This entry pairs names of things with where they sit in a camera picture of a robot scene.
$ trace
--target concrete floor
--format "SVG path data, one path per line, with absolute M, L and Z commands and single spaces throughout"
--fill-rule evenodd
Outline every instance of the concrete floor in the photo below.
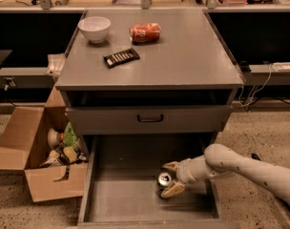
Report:
M 0 108 L 0 137 L 12 107 Z M 290 106 L 269 103 L 236 107 L 222 143 L 236 152 L 290 168 Z M 216 180 L 222 218 L 241 229 L 289 229 L 290 214 L 278 198 L 239 175 Z M 63 229 L 76 225 L 80 198 L 33 203 L 22 172 L 0 171 L 0 229 Z

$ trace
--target white cable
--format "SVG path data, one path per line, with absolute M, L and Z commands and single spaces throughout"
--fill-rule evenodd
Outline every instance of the white cable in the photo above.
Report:
M 271 72 L 272 72 L 271 67 L 272 67 L 272 64 L 269 64 L 268 67 L 269 67 L 269 75 L 268 75 L 268 78 L 265 80 L 265 82 L 263 83 L 263 85 L 261 86 L 261 88 L 257 89 L 256 91 L 254 91 L 254 92 L 252 93 L 251 97 L 250 97 L 250 94 L 247 96 L 247 99 L 251 98 L 251 99 L 249 100 L 249 102 L 246 103 L 246 104 L 241 104 L 240 107 L 246 107 L 246 106 L 249 106 L 249 105 L 252 103 L 252 101 L 253 101 L 254 95 L 255 95 L 256 93 L 258 93 L 259 91 L 261 91 L 261 90 L 266 86 L 266 84 L 268 83 L 268 81 L 269 81 L 270 78 L 271 78 Z
M 240 98 L 242 97 L 243 91 L 244 91 L 244 85 L 242 85 L 241 93 L 240 93 L 240 95 L 239 95 L 239 97 L 238 97 L 238 102 L 239 102 L 239 103 L 241 103 Z

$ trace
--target open cardboard box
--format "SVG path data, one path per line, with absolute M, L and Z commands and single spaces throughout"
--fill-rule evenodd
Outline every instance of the open cardboard box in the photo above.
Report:
M 24 170 L 32 200 L 83 196 L 87 163 L 41 168 L 50 148 L 48 131 L 64 131 L 68 119 L 60 92 L 53 88 L 45 107 L 16 107 L 0 139 L 0 170 Z

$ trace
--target box flap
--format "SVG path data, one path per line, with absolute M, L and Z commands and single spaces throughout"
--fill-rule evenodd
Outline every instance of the box flap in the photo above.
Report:
M 52 88 L 51 94 L 45 104 L 45 108 L 52 119 L 56 131 L 63 132 L 69 120 L 66 116 L 66 104 L 61 93 L 55 87 Z
M 61 179 L 66 174 L 66 166 L 25 170 L 34 202 L 59 198 L 80 197 L 84 194 L 87 163 L 70 166 L 69 178 Z
M 0 139 L 0 170 L 24 170 L 33 145 L 44 108 L 16 107 Z
M 45 104 L 46 108 L 50 107 L 66 107 L 66 104 L 62 98 L 61 93 L 55 88 L 52 88 L 50 96 Z

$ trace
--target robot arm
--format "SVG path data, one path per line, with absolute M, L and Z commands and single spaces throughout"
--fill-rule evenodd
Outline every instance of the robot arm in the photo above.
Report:
M 290 169 L 241 156 L 221 144 L 210 145 L 203 156 L 167 163 L 163 168 L 175 172 L 176 179 L 163 189 L 162 198 L 182 193 L 190 183 L 235 172 L 290 204 Z

